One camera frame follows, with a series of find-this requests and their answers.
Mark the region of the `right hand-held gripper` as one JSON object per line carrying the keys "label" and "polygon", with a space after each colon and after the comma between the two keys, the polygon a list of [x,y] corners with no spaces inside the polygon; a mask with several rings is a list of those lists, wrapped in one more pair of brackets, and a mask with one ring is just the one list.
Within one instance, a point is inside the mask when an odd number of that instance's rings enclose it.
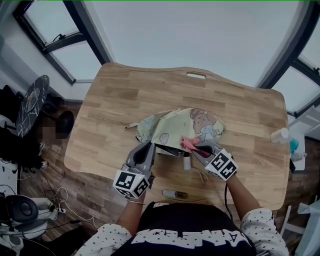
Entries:
{"label": "right hand-held gripper", "polygon": [[[222,149],[213,141],[204,141],[196,145],[201,151],[192,151],[196,159],[205,167],[204,169],[212,176],[227,181],[235,175],[238,165],[232,159],[232,155]],[[210,153],[218,153],[214,158]]]}

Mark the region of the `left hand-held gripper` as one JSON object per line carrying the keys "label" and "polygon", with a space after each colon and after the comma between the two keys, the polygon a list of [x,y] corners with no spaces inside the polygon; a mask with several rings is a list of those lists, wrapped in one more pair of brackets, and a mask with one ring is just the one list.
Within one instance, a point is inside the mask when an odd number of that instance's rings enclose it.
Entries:
{"label": "left hand-held gripper", "polygon": [[139,199],[151,188],[155,176],[150,171],[154,164],[156,146],[150,141],[132,149],[121,169],[118,169],[113,181],[113,188],[123,197]]}

